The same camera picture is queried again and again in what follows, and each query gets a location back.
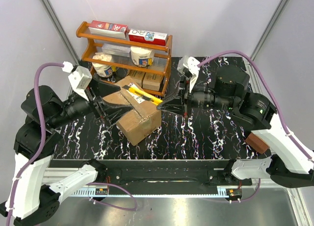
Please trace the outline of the yellow utility knife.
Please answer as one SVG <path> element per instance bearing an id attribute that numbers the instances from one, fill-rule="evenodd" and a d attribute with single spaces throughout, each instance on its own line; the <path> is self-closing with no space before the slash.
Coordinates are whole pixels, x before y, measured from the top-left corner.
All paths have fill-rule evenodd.
<path id="1" fill-rule="evenodd" d="M 128 92 L 130 92 L 130 93 L 132 93 L 138 97 L 141 97 L 143 100 L 147 100 L 147 101 L 152 102 L 155 105 L 159 105 L 162 103 L 161 99 L 159 99 L 159 98 L 157 98 L 151 94 L 146 93 L 145 91 L 136 87 L 134 84 L 124 85 L 122 88 L 126 89 Z"/>

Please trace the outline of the brown cardboard express box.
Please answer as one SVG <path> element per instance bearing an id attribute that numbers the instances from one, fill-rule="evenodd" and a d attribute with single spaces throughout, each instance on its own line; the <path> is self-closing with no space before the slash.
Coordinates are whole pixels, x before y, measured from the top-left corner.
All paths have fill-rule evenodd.
<path id="1" fill-rule="evenodd" d="M 104 100 L 109 103 L 133 106 L 133 109 L 126 113 L 116 125 L 127 140 L 136 146 L 161 126 L 161 111 L 157 110 L 152 102 L 122 88 L 127 85 L 140 89 L 132 77 L 127 76 L 116 85 L 120 86 L 121 90 L 104 97 Z"/>

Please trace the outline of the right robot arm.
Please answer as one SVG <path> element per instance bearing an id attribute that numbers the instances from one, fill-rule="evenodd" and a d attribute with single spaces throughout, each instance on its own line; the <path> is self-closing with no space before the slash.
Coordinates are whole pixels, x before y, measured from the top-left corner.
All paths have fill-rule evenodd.
<path id="1" fill-rule="evenodd" d="M 297 147 L 293 135 L 285 133 L 279 109 L 266 96 L 249 91 L 249 79 L 239 67 L 226 65 L 217 70 L 213 88 L 195 90 L 183 76 L 177 90 L 157 108 L 185 118 L 193 108 L 229 111 L 232 121 L 249 132 L 247 144 L 259 153 L 274 150 L 265 159 L 230 160 L 218 174 L 220 182 L 234 185 L 243 179 L 265 178 L 286 188 L 313 186 L 313 152 Z"/>

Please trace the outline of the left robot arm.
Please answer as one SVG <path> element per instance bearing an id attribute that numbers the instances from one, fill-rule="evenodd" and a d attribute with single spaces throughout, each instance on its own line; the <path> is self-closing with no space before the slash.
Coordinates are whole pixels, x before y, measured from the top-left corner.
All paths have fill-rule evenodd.
<path id="1" fill-rule="evenodd" d="M 8 200 L 0 205 L 8 226 L 43 223 L 81 187 L 92 182 L 97 185 L 104 183 L 107 167 L 95 159 L 84 162 L 60 182 L 44 184 L 43 177 L 55 146 L 62 139 L 59 133 L 62 126 L 93 114 L 111 127 L 132 110 L 131 105 L 105 101 L 106 96 L 119 90 L 119 86 L 92 81 L 87 86 L 87 98 L 71 94 L 63 101 L 51 87 L 35 83 L 21 105 L 26 121 L 15 138 L 13 183 Z"/>

